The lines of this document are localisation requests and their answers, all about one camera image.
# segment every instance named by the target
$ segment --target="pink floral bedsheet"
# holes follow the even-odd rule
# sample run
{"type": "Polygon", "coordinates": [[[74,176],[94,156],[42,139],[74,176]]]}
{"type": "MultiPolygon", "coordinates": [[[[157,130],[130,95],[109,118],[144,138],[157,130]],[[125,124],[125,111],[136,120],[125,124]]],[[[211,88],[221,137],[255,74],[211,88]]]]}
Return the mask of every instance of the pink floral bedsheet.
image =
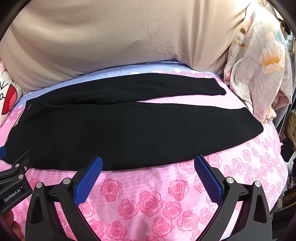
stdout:
{"type": "MultiPolygon", "coordinates": [[[[209,75],[196,74],[196,71],[187,67],[183,71],[175,69],[165,73],[212,78],[209,75]]],[[[176,96],[146,102],[209,105],[228,109],[244,107],[220,79],[216,80],[226,90],[226,95],[176,96]]],[[[22,111],[21,106],[11,113],[0,129],[0,134],[9,133],[12,123],[22,111]]],[[[286,184],[287,168],[280,155],[280,141],[274,125],[269,122],[263,126],[263,133],[256,138],[209,155],[206,160],[211,166],[219,168],[224,176],[232,176],[239,183],[252,184],[255,180],[260,181],[271,208],[286,184]]],[[[0,170],[9,167],[0,161],[0,170]]],[[[45,185],[57,184],[74,174],[75,172],[31,169],[26,176],[34,188],[37,182],[45,185]]],[[[27,198],[13,209],[15,220],[20,223],[23,232],[29,201],[30,198],[27,198]]],[[[241,206],[241,202],[237,203],[223,238],[230,235],[241,206]]],[[[195,241],[216,209],[217,205],[211,202],[194,170],[193,161],[121,172],[102,172],[87,201],[80,205],[84,217],[102,241],[195,241]]],[[[75,240],[60,205],[57,205],[57,211],[67,236],[75,240]]]]}

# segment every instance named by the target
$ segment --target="white pillow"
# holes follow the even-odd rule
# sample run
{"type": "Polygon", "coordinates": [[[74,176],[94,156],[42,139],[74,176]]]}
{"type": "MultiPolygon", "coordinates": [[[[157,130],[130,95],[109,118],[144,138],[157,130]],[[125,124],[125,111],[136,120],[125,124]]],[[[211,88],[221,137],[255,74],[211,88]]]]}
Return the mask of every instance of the white pillow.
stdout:
{"type": "Polygon", "coordinates": [[[13,82],[3,62],[0,61],[0,127],[22,94],[23,90],[13,82]]]}

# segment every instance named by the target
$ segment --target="silver screw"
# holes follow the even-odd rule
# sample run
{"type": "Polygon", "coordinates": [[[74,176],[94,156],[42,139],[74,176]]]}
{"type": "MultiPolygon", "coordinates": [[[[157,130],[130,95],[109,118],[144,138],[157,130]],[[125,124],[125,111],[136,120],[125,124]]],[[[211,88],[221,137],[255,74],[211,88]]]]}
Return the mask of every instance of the silver screw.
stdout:
{"type": "Polygon", "coordinates": [[[36,187],[37,187],[37,188],[41,188],[41,187],[42,187],[42,183],[37,183],[37,184],[36,184],[36,187]]]}
{"type": "Polygon", "coordinates": [[[234,183],[234,179],[232,177],[226,178],[226,181],[230,184],[234,183]]]}
{"type": "Polygon", "coordinates": [[[69,184],[71,182],[71,179],[70,178],[65,178],[64,180],[63,180],[63,183],[64,184],[69,184]]]}
{"type": "Polygon", "coordinates": [[[261,183],[260,182],[255,182],[255,186],[259,188],[259,187],[261,187],[261,183]]]}

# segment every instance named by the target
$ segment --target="blue gripper pad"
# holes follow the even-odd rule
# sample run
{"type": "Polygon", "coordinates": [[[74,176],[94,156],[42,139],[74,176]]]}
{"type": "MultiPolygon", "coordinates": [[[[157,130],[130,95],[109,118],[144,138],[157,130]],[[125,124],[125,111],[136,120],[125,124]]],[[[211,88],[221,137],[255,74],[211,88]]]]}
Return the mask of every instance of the blue gripper pad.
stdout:
{"type": "Polygon", "coordinates": [[[6,149],[4,146],[0,147],[0,160],[3,159],[3,157],[6,156],[6,149]]]}
{"type": "Polygon", "coordinates": [[[78,207],[81,203],[85,203],[102,169],[103,160],[102,158],[97,157],[75,187],[73,201],[76,207],[78,207]]]}
{"type": "Polygon", "coordinates": [[[194,168],[211,201],[220,206],[223,203],[223,189],[201,156],[195,157],[194,168]]]}

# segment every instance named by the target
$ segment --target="beige fabric cover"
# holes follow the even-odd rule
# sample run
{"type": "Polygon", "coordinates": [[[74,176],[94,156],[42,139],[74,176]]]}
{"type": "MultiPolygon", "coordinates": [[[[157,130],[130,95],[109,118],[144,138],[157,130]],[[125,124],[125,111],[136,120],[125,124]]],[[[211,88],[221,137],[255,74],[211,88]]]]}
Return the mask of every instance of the beige fabric cover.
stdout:
{"type": "Polygon", "coordinates": [[[251,0],[32,0],[0,43],[26,91],[111,66],[177,59],[223,73],[251,0]]]}

